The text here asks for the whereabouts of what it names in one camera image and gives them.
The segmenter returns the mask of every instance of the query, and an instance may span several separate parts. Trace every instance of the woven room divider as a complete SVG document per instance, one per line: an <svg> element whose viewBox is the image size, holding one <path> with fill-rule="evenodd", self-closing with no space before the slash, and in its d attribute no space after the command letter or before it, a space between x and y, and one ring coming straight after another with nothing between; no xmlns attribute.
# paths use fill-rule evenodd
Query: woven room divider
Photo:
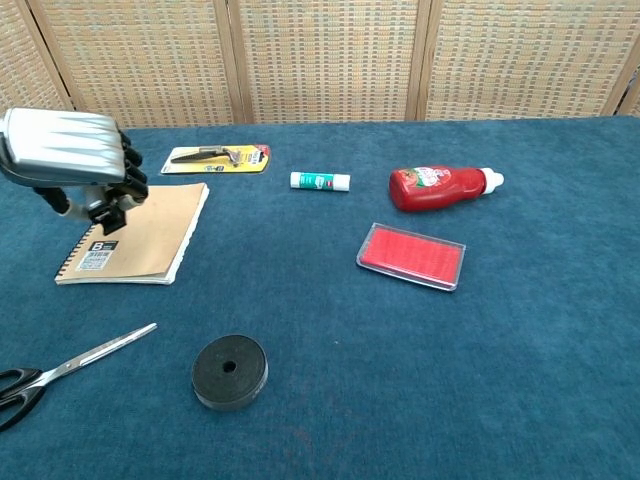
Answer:
<svg viewBox="0 0 640 480"><path fill-rule="evenodd" d="M0 116L10 107L70 109L71 102L23 0L0 3Z"/></svg>
<svg viewBox="0 0 640 480"><path fill-rule="evenodd" d="M433 0L429 33L420 119L610 115L640 62L640 3Z"/></svg>
<svg viewBox="0 0 640 480"><path fill-rule="evenodd" d="M230 1L255 121L404 120L421 3Z"/></svg>
<svg viewBox="0 0 640 480"><path fill-rule="evenodd" d="M224 0L29 1L78 109L125 127L243 120Z"/></svg>
<svg viewBox="0 0 640 480"><path fill-rule="evenodd" d="M124 127L609 115L640 64L638 0L0 9L2 103L73 102Z"/></svg>

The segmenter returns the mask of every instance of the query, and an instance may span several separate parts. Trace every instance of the clear plastic case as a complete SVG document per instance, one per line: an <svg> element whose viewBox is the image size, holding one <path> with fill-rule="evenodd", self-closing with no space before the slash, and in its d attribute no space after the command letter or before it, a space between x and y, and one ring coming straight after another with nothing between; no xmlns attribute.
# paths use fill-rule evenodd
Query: clear plastic case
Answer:
<svg viewBox="0 0 640 480"><path fill-rule="evenodd" d="M466 246L374 223L356 263L370 270L440 290L458 286Z"/></svg>

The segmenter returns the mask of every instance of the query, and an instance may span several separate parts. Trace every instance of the silver robot hand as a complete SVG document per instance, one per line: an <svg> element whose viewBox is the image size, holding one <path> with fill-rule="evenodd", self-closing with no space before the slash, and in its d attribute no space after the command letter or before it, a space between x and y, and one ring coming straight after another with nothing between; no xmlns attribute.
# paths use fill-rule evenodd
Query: silver robot hand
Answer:
<svg viewBox="0 0 640 480"><path fill-rule="evenodd" d="M0 171L32 187L58 214L101 224L105 235L126 225L125 212L148 196L142 157L109 116L11 108L0 118ZM74 204L63 188L80 187Z"/></svg>

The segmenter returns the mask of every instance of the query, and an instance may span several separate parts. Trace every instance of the scissor blade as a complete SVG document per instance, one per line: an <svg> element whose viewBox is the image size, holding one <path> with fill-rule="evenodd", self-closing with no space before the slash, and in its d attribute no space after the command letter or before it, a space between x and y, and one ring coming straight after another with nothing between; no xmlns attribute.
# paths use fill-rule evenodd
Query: scissor blade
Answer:
<svg viewBox="0 0 640 480"><path fill-rule="evenodd" d="M128 345L141 337L144 337L147 333L155 330L157 326L157 324L151 323L146 327L139 328L138 330L134 330L131 333L118 338L114 338L107 343L103 343L99 347L96 347L86 353L83 353L82 355L78 355L77 357L72 358L71 360L63 363L58 368L56 368L51 377L47 379L47 383L52 382L58 377L63 377L64 375L67 375L74 370L86 367L96 360L100 360L102 357L121 349L125 345Z"/></svg>

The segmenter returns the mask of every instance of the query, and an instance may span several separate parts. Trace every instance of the black label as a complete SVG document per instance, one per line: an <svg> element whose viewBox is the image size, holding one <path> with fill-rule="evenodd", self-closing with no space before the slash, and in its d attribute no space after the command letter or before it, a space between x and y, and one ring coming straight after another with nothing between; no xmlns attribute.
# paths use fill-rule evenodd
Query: black label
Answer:
<svg viewBox="0 0 640 480"><path fill-rule="evenodd" d="M116 240L110 240L108 242L93 242L91 244L90 252L105 252L113 251L116 249L118 242Z"/></svg>

